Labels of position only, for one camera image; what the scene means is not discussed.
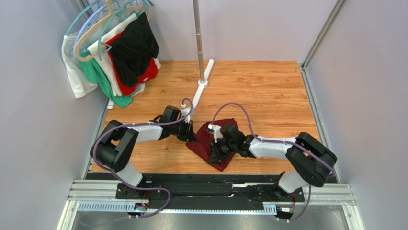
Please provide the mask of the dark red cloth napkin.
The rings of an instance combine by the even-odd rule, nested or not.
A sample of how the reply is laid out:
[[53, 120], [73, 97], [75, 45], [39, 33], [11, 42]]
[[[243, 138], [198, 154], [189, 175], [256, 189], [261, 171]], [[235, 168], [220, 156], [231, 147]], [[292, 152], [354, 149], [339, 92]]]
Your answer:
[[[196, 133], [196, 138], [197, 141], [195, 142], [188, 142], [186, 143], [186, 146], [188, 149], [190, 149], [193, 153], [195, 153], [197, 156], [199, 156], [201, 159], [205, 161], [205, 163], [208, 163], [208, 160], [210, 158], [210, 153], [211, 153], [211, 147], [210, 147], [210, 142], [214, 140], [214, 135], [210, 134], [208, 130], [208, 125], [211, 122], [206, 122], [204, 123], [200, 129]], [[221, 162], [221, 163], [216, 163], [216, 164], [209, 164], [213, 168], [223, 171], [231, 162], [231, 160], [234, 157], [234, 153], [230, 154], [228, 159]]]

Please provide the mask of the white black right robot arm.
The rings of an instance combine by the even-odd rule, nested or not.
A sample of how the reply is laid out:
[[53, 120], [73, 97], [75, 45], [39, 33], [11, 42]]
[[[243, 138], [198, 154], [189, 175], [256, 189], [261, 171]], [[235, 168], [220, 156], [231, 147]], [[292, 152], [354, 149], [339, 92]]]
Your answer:
[[265, 138], [244, 135], [232, 123], [224, 126], [209, 124], [214, 136], [210, 143], [209, 164], [226, 161], [232, 153], [244, 158], [277, 158], [288, 160], [293, 170], [284, 172], [275, 183], [278, 190], [292, 193], [307, 184], [323, 187], [333, 175], [337, 156], [309, 133], [294, 138]]

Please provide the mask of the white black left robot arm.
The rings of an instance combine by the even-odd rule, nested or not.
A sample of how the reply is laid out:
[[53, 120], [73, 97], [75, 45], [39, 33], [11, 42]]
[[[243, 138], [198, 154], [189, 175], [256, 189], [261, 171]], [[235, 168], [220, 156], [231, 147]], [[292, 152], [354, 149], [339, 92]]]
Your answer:
[[94, 162], [113, 173], [125, 185], [134, 188], [143, 175], [130, 163], [134, 146], [141, 142], [163, 140], [170, 135], [184, 142], [196, 141], [193, 122], [194, 108], [182, 106], [180, 110], [167, 106], [162, 115], [139, 124], [123, 124], [116, 120], [108, 123], [90, 150]]

